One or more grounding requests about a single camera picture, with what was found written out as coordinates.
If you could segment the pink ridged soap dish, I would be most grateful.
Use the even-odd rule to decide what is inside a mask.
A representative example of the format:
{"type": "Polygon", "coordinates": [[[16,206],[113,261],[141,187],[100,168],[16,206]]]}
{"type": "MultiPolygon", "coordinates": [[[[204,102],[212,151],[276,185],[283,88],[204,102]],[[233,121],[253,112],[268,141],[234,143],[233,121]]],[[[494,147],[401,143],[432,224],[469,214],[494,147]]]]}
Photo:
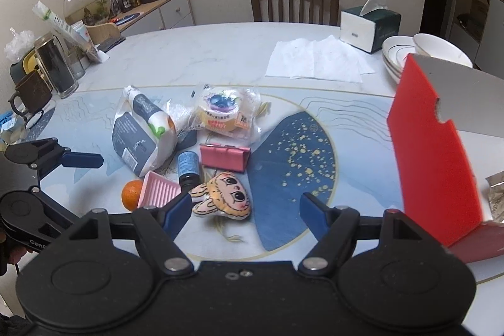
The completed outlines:
{"type": "Polygon", "coordinates": [[[144,206],[161,208],[179,195],[180,192],[180,186],[176,182],[149,171],[144,177],[138,208],[144,206]]]}

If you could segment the small blue label bottle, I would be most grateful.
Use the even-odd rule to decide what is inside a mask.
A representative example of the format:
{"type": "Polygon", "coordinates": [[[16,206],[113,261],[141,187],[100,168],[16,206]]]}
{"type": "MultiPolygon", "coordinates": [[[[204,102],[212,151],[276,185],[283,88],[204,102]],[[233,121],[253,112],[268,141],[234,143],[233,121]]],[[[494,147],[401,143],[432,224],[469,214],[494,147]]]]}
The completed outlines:
{"type": "Polygon", "coordinates": [[[199,157],[192,151],[184,151],[177,158],[179,185],[182,192],[188,192],[201,183],[199,157]]]}

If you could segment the cartoon face plush toy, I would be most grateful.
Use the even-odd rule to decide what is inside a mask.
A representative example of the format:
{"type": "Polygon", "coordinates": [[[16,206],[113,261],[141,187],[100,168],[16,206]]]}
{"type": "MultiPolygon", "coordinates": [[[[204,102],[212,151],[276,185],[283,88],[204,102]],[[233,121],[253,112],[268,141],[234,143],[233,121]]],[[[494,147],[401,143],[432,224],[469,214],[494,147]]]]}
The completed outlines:
{"type": "Polygon", "coordinates": [[[238,177],[229,171],[217,174],[190,191],[192,213],[197,217],[220,216],[245,220],[252,212],[251,201],[238,177]]]}

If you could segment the stacked white plates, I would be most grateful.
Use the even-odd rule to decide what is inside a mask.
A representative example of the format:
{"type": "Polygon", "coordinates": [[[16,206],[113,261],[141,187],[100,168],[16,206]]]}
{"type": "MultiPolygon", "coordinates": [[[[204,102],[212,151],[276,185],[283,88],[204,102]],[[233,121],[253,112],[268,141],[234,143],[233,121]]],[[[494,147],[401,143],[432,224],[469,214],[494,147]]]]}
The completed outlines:
{"type": "Polygon", "coordinates": [[[414,39],[408,36],[392,36],[382,44],[382,57],[385,69],[390,77],[400,82],[406,59],[410,54],[415,54],[414,39]]]}

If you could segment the green white tissue box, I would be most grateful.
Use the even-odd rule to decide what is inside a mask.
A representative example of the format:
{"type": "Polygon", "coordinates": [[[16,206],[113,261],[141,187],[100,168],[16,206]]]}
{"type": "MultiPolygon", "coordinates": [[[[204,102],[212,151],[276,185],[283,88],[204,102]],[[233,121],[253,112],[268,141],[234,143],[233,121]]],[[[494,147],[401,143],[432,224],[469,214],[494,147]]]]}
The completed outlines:
{"type": "Polygon", "coordinates": [[[367,0],[362,6],[342,10],[340,40],[368,54],[382,48],[399,32],[402,16],[388,8],[388,0],[367,0]]]}

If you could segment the white wooden sideboard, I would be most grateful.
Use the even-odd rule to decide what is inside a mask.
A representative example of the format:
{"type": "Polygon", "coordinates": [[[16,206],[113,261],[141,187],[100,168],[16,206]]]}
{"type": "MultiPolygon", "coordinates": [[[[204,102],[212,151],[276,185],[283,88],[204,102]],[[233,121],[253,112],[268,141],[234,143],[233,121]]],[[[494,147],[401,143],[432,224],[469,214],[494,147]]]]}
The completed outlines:
{"type": "Polygon", "coordinates": [[[158,0],[118,15],[117,27],[130,37],[153,31],[194,26],[191,0],[158,0]]]}

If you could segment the orange tangerine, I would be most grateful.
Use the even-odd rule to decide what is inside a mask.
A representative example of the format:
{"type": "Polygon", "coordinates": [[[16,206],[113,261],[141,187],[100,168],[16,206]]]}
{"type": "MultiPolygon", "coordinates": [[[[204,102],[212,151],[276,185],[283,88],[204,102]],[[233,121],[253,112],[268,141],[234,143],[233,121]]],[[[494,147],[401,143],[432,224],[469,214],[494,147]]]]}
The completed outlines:
{"type": "Polygon", "coordinates": [[[142,192],[143,182],[141,180],[133,180],[128,182],[121,191],[122,205],[130,212],[138,207],[138,201],[142,192]]]}

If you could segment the wooden dining chair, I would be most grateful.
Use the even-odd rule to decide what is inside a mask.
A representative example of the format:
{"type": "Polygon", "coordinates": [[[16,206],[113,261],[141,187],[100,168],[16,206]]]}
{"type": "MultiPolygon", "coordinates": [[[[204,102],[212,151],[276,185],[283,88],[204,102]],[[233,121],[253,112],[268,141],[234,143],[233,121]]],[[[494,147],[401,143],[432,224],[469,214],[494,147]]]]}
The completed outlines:
{"type": "Polygon", "coordinates": [[[340,0],[250,0],[254,22],[336,26],[340,0]]]}

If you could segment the brown foil packet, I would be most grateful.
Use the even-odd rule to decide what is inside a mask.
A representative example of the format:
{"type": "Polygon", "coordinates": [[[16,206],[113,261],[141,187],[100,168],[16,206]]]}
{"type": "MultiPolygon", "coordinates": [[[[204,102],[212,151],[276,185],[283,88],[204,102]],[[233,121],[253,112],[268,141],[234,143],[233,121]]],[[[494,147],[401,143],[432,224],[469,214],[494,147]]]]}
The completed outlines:
{"type": "Polygon", "coordinates": [[[504,219],[504,171],[486,178],[489,185],[488,202],[493,221],[503,223],[504,219]]]}

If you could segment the bagged cartoon snack cake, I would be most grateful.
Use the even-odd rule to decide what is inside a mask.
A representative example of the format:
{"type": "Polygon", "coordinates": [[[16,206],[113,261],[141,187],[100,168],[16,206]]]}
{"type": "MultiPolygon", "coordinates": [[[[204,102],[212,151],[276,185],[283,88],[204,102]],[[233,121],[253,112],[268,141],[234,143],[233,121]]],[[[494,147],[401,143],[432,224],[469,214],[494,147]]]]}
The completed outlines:
{"type": "Polygon", "coordinates": [[[205,84],[194,96],[189,128],[236,140],[258,141],[262,134],[258,123],[261,104],[257,89],[205,84]]]}

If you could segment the pink binder clip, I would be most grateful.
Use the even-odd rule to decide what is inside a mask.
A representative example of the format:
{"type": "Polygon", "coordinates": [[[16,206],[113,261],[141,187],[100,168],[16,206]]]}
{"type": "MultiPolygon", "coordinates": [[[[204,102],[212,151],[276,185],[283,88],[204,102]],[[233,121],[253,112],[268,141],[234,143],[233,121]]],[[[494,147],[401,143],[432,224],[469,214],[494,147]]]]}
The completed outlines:
{"type": "Polygon", "coordinates": [[[201,144],[201,163],[205,167],[245,173],[251,149],[221,144],[201,144]]]}

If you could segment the red cardboard box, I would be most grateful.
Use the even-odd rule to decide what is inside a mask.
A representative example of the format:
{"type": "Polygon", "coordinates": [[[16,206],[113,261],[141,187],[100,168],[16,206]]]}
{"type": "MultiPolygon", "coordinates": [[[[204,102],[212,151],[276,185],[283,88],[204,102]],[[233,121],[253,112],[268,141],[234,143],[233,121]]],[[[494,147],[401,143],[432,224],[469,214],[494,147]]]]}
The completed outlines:
{"type": "Polygon", "coordinates": [[[503,170],[502,79],[410,54],[387,124],[406,214],[466,263],[502,256],[488,184],[503,170]]]}

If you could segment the glass jar dark contents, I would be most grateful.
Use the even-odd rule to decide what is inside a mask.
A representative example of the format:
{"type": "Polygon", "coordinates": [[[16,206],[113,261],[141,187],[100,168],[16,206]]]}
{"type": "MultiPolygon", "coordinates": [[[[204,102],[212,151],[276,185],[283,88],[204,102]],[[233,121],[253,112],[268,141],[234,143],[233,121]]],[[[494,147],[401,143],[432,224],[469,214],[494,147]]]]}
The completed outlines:
{"type": "Polygon", "coordinates": [[[59,39],[47,33],[35,40],[34,49],[55,93],[61,99],[72,95],[78,89],[78,82],[67,64],[59,39]]]}

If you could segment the dark brown mug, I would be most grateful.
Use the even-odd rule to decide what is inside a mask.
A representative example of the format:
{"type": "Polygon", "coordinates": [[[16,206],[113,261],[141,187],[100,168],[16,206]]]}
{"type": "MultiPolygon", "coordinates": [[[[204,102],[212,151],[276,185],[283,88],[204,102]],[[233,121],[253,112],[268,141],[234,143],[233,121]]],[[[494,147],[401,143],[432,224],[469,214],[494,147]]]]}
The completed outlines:
{"type": "Polygon", "coordinates": [[[14,87],[15,92],[9,99],[9,104],[13,112],[19,116],[36,114],[41,111],[51,100],[52,93],[48,85],[40,77],[36,70],[29,72],[14,87]],[[24,105],[24,109],[19,109],[15,105],[15,99],[18,98],[24,105]]]}

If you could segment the white paper napkins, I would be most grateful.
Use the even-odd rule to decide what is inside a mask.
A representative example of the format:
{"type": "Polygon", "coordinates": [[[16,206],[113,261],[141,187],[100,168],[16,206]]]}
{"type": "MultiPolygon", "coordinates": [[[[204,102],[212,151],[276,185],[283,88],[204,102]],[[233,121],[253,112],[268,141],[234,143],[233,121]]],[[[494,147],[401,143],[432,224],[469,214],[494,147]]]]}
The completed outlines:
{"type": "Polygon", "coordinates": [[[369,58],[333,35],[321,41],[279,41],[269,58],[266,76],[362,83],[364,75],[376,72],[369,58]]]}

